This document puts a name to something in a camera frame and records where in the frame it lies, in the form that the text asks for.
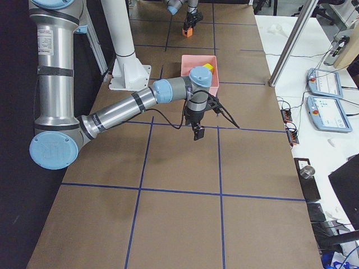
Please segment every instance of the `white desk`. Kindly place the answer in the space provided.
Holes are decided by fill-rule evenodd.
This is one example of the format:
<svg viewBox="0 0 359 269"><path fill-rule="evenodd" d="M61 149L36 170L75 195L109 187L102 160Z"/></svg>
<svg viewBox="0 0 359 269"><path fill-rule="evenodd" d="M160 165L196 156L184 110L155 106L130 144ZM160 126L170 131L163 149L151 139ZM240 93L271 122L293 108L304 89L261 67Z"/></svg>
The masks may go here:
<svg viewBox="0 0 359 269"><path fill-rule="evenodd" d="M266 54L281 54L287 39L294 27L295 17L256 16L260 37ZM312 56L322 54L330 48L330 41L315 18L310 18L301 35L292 55ZM313 58L290 57L276 87L277 96L281 96L291 106L301 103L303 92L306 89L306 74L309 68L316 67L323 56ZM279 56L267 55L267 63L272 73ZM321 65L320 68L334 70L333 67ZM339 71L342 86L356 87L346 69ZM343 90L344 98L359 103L358 90ZM359 112L358 106L341 102L347 114ZM333 189L328 175L343 165L347 157L359 153L359 116L349 117L353 127L351 133L335 133L317 131L307 113L306 100L300 112L292 110L293 122L299 127L300 144L292 149L293 157L308 158L315 168L315 179L321 195L321 206L327 220L340 220L349 223ZM335 147L328 139L333 138Z"/></svg>

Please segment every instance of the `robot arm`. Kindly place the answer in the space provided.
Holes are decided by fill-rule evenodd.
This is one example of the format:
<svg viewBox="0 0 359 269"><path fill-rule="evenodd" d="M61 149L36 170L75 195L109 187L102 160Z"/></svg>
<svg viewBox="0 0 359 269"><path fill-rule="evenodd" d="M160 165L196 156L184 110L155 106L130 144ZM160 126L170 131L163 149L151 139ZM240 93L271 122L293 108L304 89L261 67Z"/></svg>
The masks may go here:
<svg viewBox="0 0 359 269"><path fill-rule="evenodd" d="M188 77L159 80L148 88L134 92L130 97L103 108L89 116L79 117L79 127L68 130L49 126L51 131L38 130L30 144L30 155L40 166L61 169L77 158L80 149L99 133L121 124L158 103L187 99L186 123L192 125L195 140L202 138L204 128L200 121L207 106L212 73L206 67L195 67Z"/></svg>
<svg viewBox="0 0 359 269"><path fill-rule="evenodd" d="M185 108L186 124L191 124L195 132L195 140L203 135L196 135L197 130L204 130L200 121L204 112L208 110L207 100L209 87L212 82L212 73L206 67L195 67L188 77L159 80L152 86L134 92L130 97L113 105L101 109L89 116L81 116L81 133L84 143L95 139L99 133L105 132L122 122L144 113L152 106L160 103L170 103L176 100L188 100Z"/></svg>
<svg viewBox="0 0 359 269"><path fill-rule="evenodd" d="M30 144L30 155L37 164L53 170L65 168L99 133L157 103L180 99L188 100L186 122L192 125L195 140L204 135L200 121L204 111L211 109L207 107L206 92L212 79L206 67L194 68L188 77L159 80L152 87L135 92L90 116L75 118L73 33L79 27L86 1L29 0L29 7L30 18L38 27L40 117L35 121L36 135Z"/></svg>
<svg viewBox="0 0 359 269"><path fill-rule="evenodd" d="M182 5L187 2L185 0L163 0L167 6L167 10L175 15ZM203 20L203 15L197 10L198 0L188 0L188 10L185 23L183 24L182 34L185 37L190 37L193 34L193 29L197 22Z"/></svg>

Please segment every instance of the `blue joint cap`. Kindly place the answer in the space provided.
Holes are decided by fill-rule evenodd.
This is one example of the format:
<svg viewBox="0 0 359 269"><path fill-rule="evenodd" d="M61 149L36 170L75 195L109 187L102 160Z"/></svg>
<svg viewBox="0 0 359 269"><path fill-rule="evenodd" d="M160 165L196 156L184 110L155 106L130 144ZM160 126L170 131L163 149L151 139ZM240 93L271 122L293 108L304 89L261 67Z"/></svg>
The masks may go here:
<svg viewBox="0 0 359 269"><path fill-rule="evenodd" d="M88 25L81 25L75 31L75 34L87 34L88 33Z"/></svg>
<svg viewBox="0 0 359 269"><path fill-rule="evenodd" d="M173 90L168 80L155 81L152 89L156 91L157 103L169 103L172 101Z"/></svg>
<svg viewBox="0 0 359 269"><path fill-rule="evenodd" d="M169 11L169 13L172 14L172 16L178 12L178 9L176 9L175 7L171 7L171 6L168 6L167 10Z"/></svg>
<svg viewBox="0 0 359 269"><path fill-rule="evenodd" d="M209 88L212 85L212 73L203 66L193 68L190 72L190 79L203 88Z"/></svg>
<svg viewBox="0 0 359 269"><path fill-rule="evenodd" d="M76 142L61 132L42 132L30 144L30 156L43 168L57 170L72 164L79 154Z"/></svg>
<svg viewBox="0 0 359 269"><path fill-rule="evenodd" d="M74 2L74 0L31 0L31 1L38 7L45 8L47 10L60 10L62 8L68 7Z"/></svg>

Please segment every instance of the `orange block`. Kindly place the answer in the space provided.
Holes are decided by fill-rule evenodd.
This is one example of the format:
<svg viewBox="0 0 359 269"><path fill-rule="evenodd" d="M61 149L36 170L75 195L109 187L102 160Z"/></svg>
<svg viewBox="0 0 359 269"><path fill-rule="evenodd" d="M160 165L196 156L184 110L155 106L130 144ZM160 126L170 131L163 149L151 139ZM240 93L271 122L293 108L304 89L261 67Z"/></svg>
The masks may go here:
<svg viewBox="0 0 359 269"><path fill-rule="evenodd" d="M182 35L184 35L187 38L193 36L193 28L189 28L187 31L182 29Z"/></svg>

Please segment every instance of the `pink bin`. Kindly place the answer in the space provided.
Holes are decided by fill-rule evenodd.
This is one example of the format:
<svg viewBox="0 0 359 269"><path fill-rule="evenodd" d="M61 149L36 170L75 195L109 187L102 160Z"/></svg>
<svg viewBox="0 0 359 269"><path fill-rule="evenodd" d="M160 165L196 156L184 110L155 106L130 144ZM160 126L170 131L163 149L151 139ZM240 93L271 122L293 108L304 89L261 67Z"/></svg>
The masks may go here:
<svg viewBox="0 0 359 269"><path fill-rule="evenodd" d="M214 67L212 85L209 92L216 95L219 87L217 59L213 55L182 55L181 76L188 76L192 68L209 63Z"/></svg>

